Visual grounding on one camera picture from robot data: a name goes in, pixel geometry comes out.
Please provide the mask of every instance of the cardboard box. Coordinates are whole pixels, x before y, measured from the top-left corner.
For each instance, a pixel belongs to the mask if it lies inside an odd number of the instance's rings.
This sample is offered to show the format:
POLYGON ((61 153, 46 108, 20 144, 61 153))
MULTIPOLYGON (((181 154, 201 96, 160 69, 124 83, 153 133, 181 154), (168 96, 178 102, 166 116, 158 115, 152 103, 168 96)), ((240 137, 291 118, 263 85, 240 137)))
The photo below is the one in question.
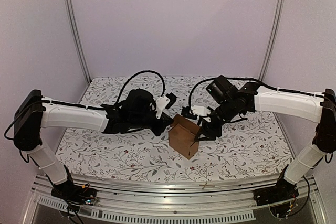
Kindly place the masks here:
POLYGON ((198 151, 199 142, 195 142, 194 139, 200 127, 181 115, 174 117, 171 126, 169 146, 187 159, 192 158, 198 151))

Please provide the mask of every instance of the white wall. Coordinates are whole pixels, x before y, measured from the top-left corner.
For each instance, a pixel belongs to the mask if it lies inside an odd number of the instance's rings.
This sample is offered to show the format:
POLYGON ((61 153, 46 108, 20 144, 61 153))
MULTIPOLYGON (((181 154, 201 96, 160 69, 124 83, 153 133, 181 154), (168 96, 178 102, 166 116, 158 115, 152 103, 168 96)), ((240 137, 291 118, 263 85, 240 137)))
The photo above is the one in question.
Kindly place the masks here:
MULTIPOLYGON (((266 82, 305 91, 336 90, 336 0, 285 0, 266 82)), ((315 124, 281 116, 298 153, 312 141, 315 124)), ((336 219, 336 168, 314 171, 330 223, 336 219)))
MULTIPOLYGON (((0 1, 0 133, 32 89, 75 102, 85 89, 64 0, 0 1)), ((45 130, 56 148, 61 130, 45 130)), ((18 224, 36 168, 0 137, 0 223, 18 224)))
POLYGON ((73 0, 93 77, 257 77, 276 0, 73 0))

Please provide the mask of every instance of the white floral surface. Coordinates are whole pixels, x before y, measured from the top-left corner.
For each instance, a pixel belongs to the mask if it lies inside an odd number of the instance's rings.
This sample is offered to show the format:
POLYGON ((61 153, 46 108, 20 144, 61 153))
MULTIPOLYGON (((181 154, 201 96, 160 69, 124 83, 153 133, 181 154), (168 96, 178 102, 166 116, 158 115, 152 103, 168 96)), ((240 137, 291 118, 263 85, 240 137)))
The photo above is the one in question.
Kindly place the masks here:
MULTIPOLYGON (((208 77, 165 77, 166 93, 178 96, 166 112, 173 117, 187 105, 191 88, 208 77)), ((127 77, 96 78, 85 93, 82 104, 113 104, 127 77)), ((243 82, 232 82, 241 87, 243 82)), ((193 104, 218 106, 201 84, 193 94, 193 104)), ((131 89, 143 88, 161 94, 156 76, 141 76, 126 87, 121 100, 131 89)), ((272 113, 250 113, 248 121, 223 126, 216 141, 200 142, 198 153, 187 160, 169 147, 168 129, 155 137, 150 130, 130 134, 106 135, 91 130, 67 129, 56 153, 72 173, 102 178, 152 182, 190 182, 239 179, 280 172, 292 157, 272 113)))

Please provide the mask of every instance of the floral tablecloth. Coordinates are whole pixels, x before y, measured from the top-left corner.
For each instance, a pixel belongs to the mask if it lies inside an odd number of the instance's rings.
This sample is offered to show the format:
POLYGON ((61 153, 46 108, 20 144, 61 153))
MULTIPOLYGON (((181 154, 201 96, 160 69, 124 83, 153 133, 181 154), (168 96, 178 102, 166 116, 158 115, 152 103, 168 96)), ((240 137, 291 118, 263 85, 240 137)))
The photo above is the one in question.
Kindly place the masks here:
MULTIPOLYGON (((165 77, 166 93, 178 96, 166 113, 173 117, 187 105, 191 88, 205 76, 165 77)), ((96 78, 81 103, 113 104, 127 77, 96 78)), ((244 82, 232 82, 241 87, 244 82)), ((218 106, 201 84, 193 94, 194 105, 218 106)), ((154 98, 161 94, 156 76, 140 76, 126 87, 143 88, 154 98)), ((159 137, 150 130, 130 134, 106 135, 91 130, 67 129, 58 147, 57 158, 72 173, 101 178, 152 182, 192 182, 239 179, 280 172, 292 159, 290 150, 272 113, 246 115, 248 121, 223 126, 216 141, 200 142, 190 160, 169 147, 168 129, 159 137)))

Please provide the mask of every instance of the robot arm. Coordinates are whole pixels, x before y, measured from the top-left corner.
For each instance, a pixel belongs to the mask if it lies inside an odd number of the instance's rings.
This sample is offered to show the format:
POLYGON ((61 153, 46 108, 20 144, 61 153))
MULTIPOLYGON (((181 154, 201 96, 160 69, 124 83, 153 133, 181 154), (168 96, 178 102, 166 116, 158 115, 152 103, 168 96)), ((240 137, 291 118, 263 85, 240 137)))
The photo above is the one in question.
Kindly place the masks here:
POLYGON ((220 105, 215 110, 192 106, 192 112, 200 116, 198 124, 201 124, 196 141, 215 140, 222 135, 222 125, 247 112, 282 113, 318 123, 312 143, 285 167, 276 186, 255 191, 258 205, 287 200, 293 194, 298 196, 296 183, 327 153, 336 151, 336 98, 333 90, 306 95, 272 90, 256 82, 248 82, 238 90, 223 76, 216 78, 206 90, 220 105))
POLYGON ((176 96, 153 99, 151 93, 131 90, 127 98, 115 105, 92 107, 55 101, 33 90, 15 113, 14 145, 31 157, 53 185, 51 194, 74 204, 91 204, 96 190, 87 185, 78 186, 72 181, 66 166, 56 159, 53 151, 40 138, 42 127, 75 127, 105 134, 134 132, 130 129, 151 129, 159 136, 173 119, 163 110, 170 108, 176 96))

